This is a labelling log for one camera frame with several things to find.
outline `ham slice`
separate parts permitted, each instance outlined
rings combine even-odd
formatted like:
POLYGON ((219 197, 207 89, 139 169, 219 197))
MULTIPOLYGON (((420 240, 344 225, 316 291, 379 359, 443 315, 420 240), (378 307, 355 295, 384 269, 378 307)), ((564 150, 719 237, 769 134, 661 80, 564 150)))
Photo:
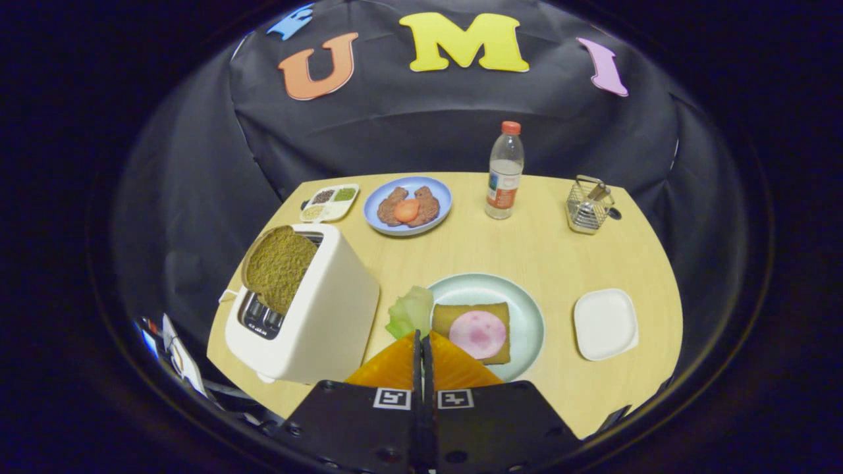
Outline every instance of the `ham slice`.
POLYGON ((469 311, 454 320, 448 339, 473 358, 489 358, 507 340, 507 327, 488 311, 469 311))

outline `bottle label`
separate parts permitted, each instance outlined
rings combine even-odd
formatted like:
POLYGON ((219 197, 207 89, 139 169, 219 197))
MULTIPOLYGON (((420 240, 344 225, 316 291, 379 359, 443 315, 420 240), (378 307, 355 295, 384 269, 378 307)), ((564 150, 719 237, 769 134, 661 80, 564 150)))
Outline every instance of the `bottle label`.
POLYGON ((515 203, 515 193, 518 192, 520 181, 520 174, 502 175, 495 170, 490 170, 486 201, 498 209, 509 209, 515 203))

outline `small dish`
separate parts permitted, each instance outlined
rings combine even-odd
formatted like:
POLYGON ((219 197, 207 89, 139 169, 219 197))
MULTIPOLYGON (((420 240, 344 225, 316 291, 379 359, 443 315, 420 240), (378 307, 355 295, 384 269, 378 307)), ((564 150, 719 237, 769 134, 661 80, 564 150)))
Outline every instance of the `small dish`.
POLYGON ((324 187, 313 194, 298 218, 313 224, 339 220, 348 213, 359 193, 360 186, 353 183, 324 187))
POLYGON ((406 178, 392 180, 374 190, 374 192, 366 199, 366 203, 363 204, 363 214, 366 216, 366 221, 369 225, 381 234, 398 237, 417 235, 438 226, 451 211, 452 201, 451 190, 449 190, 445 183, 440 180, 434 180, 433 178, 428 178, 427 176, 407 176, 406 178), (378 206, 380 206, 380 203, 383 202, 396 187, 403 187, 406 189, 410 193, 408 198, 411 198, 416 190, 422 186, 430 188, 430 192, 433 194, 433 197, 436 197, 439 201, 439 215, 434 220, 414 228, 408 227, 406 224, 390 227, 380 221, 378 218, 378 206))
POLYGON ((533 297, 517 284, 488 273, 460 273, 443 278, 428 289, 433 291, 434 304, 507 303, 510 362, 486 366, 503 381, 517 379, 539 357, 545 345, 545 317, 533 297))
POLYGON ((584 294, 574 305, 579 351, 588 360, 603 360, 638 345, 638 319, 632 299, 618 288, 584 294))

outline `wire basket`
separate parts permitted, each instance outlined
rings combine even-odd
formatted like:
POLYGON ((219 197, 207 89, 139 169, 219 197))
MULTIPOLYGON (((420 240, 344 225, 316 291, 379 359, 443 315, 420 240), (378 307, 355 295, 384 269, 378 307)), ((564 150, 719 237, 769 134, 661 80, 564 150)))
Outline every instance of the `wire basket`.
POLYGON ((605 222, 608 210, 614 205, 611 190, 601 180, 578 175, 568 193, 568 226, 577 232, 595 234, 605 222))

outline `lettuce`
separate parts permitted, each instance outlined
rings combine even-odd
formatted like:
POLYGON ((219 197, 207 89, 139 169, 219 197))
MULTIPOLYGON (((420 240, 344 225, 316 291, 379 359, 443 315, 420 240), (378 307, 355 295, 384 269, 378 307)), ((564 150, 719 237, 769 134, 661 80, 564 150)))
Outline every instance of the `lettuce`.
POLYGON ((416 329, 421 337, 430 332, 430 311, 433 309, 433 292, 414 286, 389 307, 389 323, 386 330, 395 339, 401 339, 416 329))

